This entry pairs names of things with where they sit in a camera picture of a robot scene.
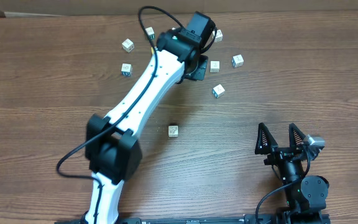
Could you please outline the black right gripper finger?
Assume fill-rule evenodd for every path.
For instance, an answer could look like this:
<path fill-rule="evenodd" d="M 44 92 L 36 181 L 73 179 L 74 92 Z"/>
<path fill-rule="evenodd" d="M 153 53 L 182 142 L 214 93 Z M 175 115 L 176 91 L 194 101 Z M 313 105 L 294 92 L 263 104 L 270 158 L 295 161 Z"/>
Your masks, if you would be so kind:
<path fill-rule="evenodd" d="M 275 151 L 276 148 L 278 148 L 278 144 L 271 135 L 268 127 L 266 127 L 264 123 L 259 123 L 255 154 L 267 155 Z"/>
<path fill-rule="evenodd" d="M 300 129 L 294 124 L 289 124 L 289 141 L 290 147 L 298 147 L 303 144 L 303 140 L 306 135 L 300 131 Z"/>

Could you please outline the cream turtle wooden block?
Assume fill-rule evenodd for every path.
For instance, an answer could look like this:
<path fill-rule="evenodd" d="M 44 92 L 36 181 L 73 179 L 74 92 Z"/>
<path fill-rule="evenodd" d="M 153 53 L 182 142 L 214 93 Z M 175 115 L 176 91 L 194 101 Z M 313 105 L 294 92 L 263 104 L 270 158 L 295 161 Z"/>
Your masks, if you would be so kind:
<path fill-rule="evenodd" d="M 210 63 L 210 72 L 218 73 L 220 69 L 220 61 L 211 61 Z"/>

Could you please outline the cream block red letter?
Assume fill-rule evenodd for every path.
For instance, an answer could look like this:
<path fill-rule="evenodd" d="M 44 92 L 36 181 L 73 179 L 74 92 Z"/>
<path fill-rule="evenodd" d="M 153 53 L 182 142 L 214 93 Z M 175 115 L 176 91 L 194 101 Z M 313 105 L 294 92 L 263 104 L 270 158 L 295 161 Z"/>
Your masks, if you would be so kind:
<path fill-rule="evenodd" d="M 123 63 L 121 67 L 121 73 L 122 75 L 126 77 L 130 77 L 132 75 L 132 65 L 129 63 Z"/>

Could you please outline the green R wooden block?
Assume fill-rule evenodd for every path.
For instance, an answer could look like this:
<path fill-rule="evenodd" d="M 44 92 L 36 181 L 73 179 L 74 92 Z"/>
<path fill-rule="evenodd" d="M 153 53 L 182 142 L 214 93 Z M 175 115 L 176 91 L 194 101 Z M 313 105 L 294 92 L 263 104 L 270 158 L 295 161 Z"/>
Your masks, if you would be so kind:
<path fill-rule="evenodd" d="M 178 137 L 178 126 L 177 125 L 170 125 L 168 127 L 168 137 L 170 137 L 170 138 Z"/>

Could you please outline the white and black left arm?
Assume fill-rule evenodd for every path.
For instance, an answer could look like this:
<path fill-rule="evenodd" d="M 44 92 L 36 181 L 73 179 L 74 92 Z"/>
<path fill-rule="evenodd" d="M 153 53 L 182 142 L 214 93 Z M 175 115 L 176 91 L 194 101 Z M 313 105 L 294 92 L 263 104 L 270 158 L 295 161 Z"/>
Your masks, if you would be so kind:
<path fill-rule="evenodd" d="M 166 92 L 200 65 L 212 29 L 178 28 L 160 34 L 157 48 L 124 99 L 105 117 L 92 116 L 86 126 L 85 156 L 92 171 L 93 193 L 84 223 L 116 223 L 124 182 L 142 159 L 139 138 Z"/>

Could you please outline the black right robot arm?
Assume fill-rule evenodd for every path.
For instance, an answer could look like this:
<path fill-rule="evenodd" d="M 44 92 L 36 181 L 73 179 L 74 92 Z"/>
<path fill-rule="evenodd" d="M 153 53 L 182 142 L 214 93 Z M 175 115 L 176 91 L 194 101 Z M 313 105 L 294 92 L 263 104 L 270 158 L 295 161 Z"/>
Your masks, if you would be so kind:
<path fill-rule="evenodd" d="M 330 217 L 321 213 L 326 208 L 329 182 L 320 175 L 309 175 L 311 161 L 325 147 L 318 135 L 305 135 L 295 124 L 290 124 L 288 147 L 280 147 L 264 123 L 259 123 L 255 153 L 266 155 L 266 166 L 271 166 L 282 186 L 265 195 L 255 209 L 256 223 L 328 224 Z M 259 213 L 262 203 L 270 196 L 284 191 L 287 206 L 273 215 Z"/>

